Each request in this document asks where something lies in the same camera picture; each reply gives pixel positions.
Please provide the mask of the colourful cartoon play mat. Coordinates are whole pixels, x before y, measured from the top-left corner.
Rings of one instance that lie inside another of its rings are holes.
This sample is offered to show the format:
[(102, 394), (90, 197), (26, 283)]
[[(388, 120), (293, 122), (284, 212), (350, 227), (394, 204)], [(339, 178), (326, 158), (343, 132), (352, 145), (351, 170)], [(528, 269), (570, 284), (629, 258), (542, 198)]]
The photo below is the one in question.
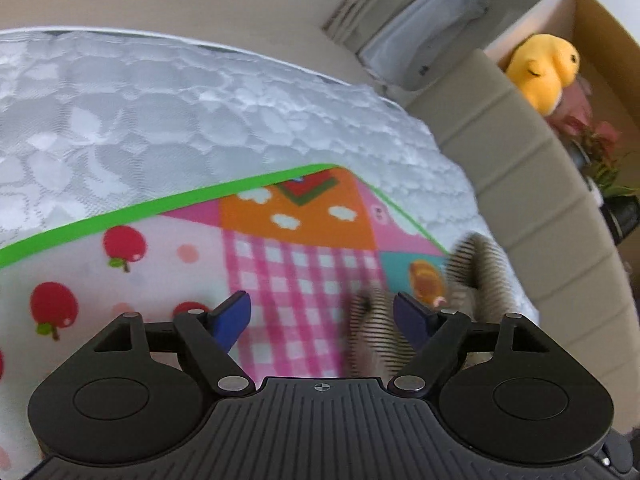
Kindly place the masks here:
[(307, 166), (150, 200), (1, 252), (1, 474), (40, 451), (38, 384), (123, 313), (165, 322), (250, 295), (232, 358), (255, 380), (345, 373), (349, 304), (371, 288), (436, 304), (445, 249), (342, 167)]

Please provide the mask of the cardboard box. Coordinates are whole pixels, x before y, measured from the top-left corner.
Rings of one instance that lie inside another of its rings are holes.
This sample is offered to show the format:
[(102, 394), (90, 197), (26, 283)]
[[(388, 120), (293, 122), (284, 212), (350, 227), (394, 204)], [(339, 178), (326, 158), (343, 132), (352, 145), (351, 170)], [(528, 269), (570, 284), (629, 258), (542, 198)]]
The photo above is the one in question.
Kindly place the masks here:
[(500, 67), (533, 34), (570, 40), (582, 57), (593, 118), (620, 130), (618, 146), (639, 149), (639, 35), (604, 0), (540, 0), (495, 39), (485, 53)]

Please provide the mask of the beige padded headboard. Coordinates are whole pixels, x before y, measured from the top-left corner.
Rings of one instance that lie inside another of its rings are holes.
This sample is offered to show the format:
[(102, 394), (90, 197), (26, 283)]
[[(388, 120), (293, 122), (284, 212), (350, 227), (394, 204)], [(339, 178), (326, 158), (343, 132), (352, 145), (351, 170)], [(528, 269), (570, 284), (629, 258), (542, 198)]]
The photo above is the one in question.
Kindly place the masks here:
[(473, 51), (408, 107), (471, 181), (540, 326), (639, 425), (639, 321), (610, 231), (566, 149), (494, 61)]

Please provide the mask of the pink flower plant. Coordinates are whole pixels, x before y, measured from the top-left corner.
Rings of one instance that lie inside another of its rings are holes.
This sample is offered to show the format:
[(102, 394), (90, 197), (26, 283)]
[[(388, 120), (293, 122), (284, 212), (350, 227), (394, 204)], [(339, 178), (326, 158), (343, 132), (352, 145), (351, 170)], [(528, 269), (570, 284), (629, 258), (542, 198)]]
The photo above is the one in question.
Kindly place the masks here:
[(560, 131), (586, 155), (586, 174), (604, 198), (639, 196), (638, 185), (624, 185), (618, 180), (624, 156), (615, 154), (620, 132), (609, 122), (593, 125), (575, 116), (567, 116), (561, 122)]

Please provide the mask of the grey sheer curtain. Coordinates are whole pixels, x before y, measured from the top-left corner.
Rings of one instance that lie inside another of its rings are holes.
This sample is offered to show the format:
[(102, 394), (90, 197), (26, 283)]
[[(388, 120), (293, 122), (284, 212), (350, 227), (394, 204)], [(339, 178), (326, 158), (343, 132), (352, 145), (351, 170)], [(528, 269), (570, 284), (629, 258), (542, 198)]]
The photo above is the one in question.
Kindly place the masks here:
[(414, 0), (359, 52), (366, 70), (383, 86), (423, 88), (436, 61), (469, 25), (482, 18), (489, 0)]

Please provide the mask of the black white striped garment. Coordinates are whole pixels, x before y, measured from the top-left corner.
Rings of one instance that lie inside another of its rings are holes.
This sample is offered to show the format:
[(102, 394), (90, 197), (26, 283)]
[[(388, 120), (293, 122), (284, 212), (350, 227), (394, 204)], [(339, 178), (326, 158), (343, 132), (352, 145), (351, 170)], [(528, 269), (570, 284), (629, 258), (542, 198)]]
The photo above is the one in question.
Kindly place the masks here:
[[(349, 306), (347, 370), (352, 377), (378, 377), (389, 382), (418, 349), (394, 319), (394, 295), (368, 288)], [(508, 277), (506, 257), (489, 237), (471, 233), (457, 244), (445, 266), (444, 290), (424, 299), (428, 310), (460, 311), (475, 322), (498, 323), (518, 310)]]

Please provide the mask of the yellow plush toy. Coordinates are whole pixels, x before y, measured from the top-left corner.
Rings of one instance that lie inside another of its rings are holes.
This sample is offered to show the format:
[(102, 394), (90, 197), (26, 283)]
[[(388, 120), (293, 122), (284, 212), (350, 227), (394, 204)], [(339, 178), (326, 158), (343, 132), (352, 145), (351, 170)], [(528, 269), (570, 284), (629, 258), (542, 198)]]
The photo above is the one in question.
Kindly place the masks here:
[(567, 40), (535, 34), (512, 53), (506, 76), (541, 116), (550, 116), (580, 67), (577, 49)]

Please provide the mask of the white quilted mattress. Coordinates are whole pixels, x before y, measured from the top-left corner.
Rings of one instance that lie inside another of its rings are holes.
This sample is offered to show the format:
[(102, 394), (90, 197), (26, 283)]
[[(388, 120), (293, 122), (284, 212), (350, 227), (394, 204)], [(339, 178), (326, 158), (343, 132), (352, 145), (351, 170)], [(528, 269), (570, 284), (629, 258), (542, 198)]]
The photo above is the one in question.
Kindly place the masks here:
[(258, 55), (98, 32), (1, 37), (1, 251), (150, 200), (342, 167), (445, 249), (489, 234), (427, 125), (363, 86)]

